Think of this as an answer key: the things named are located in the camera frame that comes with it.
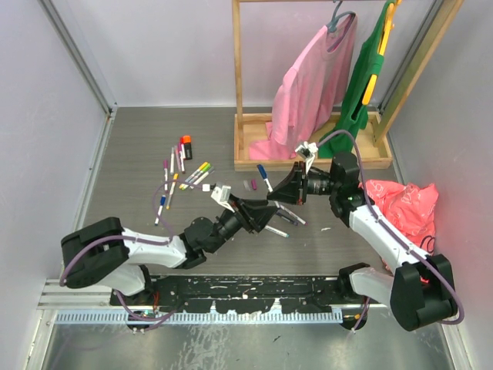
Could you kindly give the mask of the white pen teal tip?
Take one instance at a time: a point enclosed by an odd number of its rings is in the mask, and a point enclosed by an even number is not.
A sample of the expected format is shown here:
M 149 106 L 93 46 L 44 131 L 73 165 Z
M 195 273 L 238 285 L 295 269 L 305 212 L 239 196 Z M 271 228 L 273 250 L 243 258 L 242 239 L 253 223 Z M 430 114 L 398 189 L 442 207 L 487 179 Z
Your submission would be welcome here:
M 279 236 L 284 237 L 284 238 L 288 238 L 290 236 L 288 233 L 283 232 L 281 230 L 278 230 L 275 227 L 271 227 L 269 225 L 266 225 L 265 228 L 264 228 L 264 230 L 267 230 L 267 231 L 269 231 L 271 233 L 274 233 L 274 234 L 279 235 Z

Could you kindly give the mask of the dark purple pen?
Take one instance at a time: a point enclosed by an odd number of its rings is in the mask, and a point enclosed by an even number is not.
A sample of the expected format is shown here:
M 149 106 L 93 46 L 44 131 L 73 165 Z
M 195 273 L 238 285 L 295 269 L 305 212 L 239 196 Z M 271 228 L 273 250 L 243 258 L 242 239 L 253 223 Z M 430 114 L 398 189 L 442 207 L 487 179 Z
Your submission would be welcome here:
M 297 221 L 297 220 L 294 220 L 294 219 L 292 219 L 291 217 L 288 217 L 287 215 L 282 214 L 280 211 L 277 211 L 277 212 L 276 212 L 276 215 L 277 215 L 279 218 L 281 218 L 282 220 L 285 220 L 286 222 L 288 222 L 288 223 L 290 223 L 290 224 L 292 224 L 292 225 L 294 225 L 294 226 L 298 226 L 298 225 L 299 225 L 299 223 L 298 223 L 298 221 Z

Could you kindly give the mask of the blue cap white marker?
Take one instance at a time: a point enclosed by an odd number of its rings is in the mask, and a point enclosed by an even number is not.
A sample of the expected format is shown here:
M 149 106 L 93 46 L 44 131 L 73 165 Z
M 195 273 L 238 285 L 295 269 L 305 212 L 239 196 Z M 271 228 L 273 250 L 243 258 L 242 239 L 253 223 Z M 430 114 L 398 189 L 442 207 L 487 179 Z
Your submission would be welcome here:
M 267 176 L 267 172 L 263 165 L 257 164 L 257 169 L 263 179 L 263 182 L 266 184 L 268 192 L 271 193 L 273 191 L 272 185 L 270 184 L 269 178 Z

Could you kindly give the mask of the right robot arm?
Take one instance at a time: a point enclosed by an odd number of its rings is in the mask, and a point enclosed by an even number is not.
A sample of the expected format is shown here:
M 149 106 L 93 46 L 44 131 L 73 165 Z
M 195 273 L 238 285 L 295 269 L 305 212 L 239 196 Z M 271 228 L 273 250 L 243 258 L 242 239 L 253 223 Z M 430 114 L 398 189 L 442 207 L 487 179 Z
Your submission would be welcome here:
M 369 243 L 391 271 L 383 274 L 365 263 L 340 269 L 342 301 L 353 304 L 364 296 L 384 304 L 406 331 L 459 317 L 450 261 L 419 248 L 384 217 L 360 183 L 353 153 L 338 153 L 328 171 L 294 163 L 267 198 L 301 205 L 309 195 L 326 196 L 334 216 Z

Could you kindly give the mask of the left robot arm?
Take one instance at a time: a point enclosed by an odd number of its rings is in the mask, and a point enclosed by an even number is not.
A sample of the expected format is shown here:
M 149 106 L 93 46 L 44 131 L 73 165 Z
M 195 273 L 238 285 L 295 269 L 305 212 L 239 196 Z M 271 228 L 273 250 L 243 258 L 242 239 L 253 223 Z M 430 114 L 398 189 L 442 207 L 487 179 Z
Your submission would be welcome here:
M 124 228 L 118 217 L 107 217 L 61 240 L 64 271 L 60 285 L 81 289 L 101 285 L 119 291 L 137 305 L 151 302 L 154 287 L 147 266 L 192 269 L 206 261 L 234 235 L 266 228 L 277 212 L 266 200 L 231 196 L 229 206 L 211 220 L 197 217 L 180 234 L 160 237 Z

